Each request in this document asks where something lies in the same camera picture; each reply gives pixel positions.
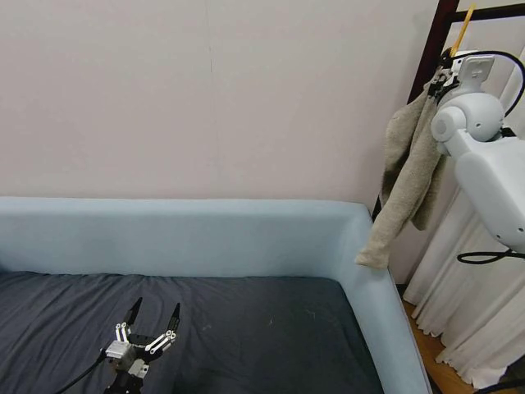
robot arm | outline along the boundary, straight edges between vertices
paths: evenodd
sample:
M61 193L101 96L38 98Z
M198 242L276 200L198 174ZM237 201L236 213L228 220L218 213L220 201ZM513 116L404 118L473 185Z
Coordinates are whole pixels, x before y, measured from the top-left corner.
M488 231L525 253L525 141L501 137L504 109L481 89L493 62L464 59L460 84L441 100L431 130L439 150L454 158L458 183Z

light blue padded bed frame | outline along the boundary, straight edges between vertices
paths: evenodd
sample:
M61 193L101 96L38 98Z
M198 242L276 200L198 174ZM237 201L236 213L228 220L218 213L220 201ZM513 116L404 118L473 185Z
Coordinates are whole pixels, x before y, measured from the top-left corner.
M0 270L335 279L385 394L429 393L389 272L354 263L370 226L364 205L328 201L2 197Z

black cable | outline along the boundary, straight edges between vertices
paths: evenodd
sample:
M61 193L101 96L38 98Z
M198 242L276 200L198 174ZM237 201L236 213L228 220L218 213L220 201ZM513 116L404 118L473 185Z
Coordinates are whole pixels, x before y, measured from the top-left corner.
M506 388L515 388L525 386L525 379L511 380L510 382L497 383L489 387L477 390L474 394L488 394L489 392L498 392Z
M447 60L448 61L453 61L453 60L457 60L457 59L463 59L464 57L478 56L478 55L496 55L496 56L501 56L501 57L507 57L508 59L510 59L514 63L516 63L516 66L518 66L519 70L522 72L522 87L520 88L520 90L518 92L518 95L514 99L514 102L512 103L512 105L509 107L509 109L505 113L505 116L507 117L516 108L516 106L519 103L520 98L523 96L523 91L525 90L525 66L513 54L507 53L507 52L503 52L503 51L478 51L478 52L472 52L472 53L464 53L462 55L449 57Z
M466 259L468 257L491 257L491 259L486 260L471 260ZM460 263L472 264L472 265L483 265L494 263L495 261L504 259L505 257L510 257L513 259L525 259L524 253L514 253L512 249L508 249L505 252L467 252L458 254L458 261Z
M69 390L70 388L72 388L75 384L77 384L80 380L82 380L83 378L85 378L87 375L89 375L90 373L93 372L93 370L95 368L97 368L97 366L102 363L104 361L104 359L106 358L106 349L101 349L100 350L100 354L98 355L98 358L97 360L89 367L87 368L83 373L81 373L77 378L75 378L74 380L72 380L70 383L68 383L67 385L65 385L63 388L61 388L60 390L58 390L57 392L55 392L55 394L62 394L63 392L65 392L66 390Z

mattress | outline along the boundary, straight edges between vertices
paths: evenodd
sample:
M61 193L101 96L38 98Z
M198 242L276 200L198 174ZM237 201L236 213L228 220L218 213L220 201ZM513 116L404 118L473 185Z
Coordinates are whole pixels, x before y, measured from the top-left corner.
M5 393L53 393L89 367L143 297L134 332L157 336L181 303L179 336L142 393L382 393L338 282L306 277L0 275ZM110 366L70 393L102 393Z

towel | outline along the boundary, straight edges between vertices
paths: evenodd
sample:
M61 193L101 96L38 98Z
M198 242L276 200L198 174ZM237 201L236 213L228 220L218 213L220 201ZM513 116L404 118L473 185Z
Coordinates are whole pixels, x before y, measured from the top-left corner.
M396 112L386 128L383 208L356 259L358 264L386 268L390 246L410 220L418 230L427 228L446 160L431 134L437 101L428 96L428 88L429 84L419 97Z

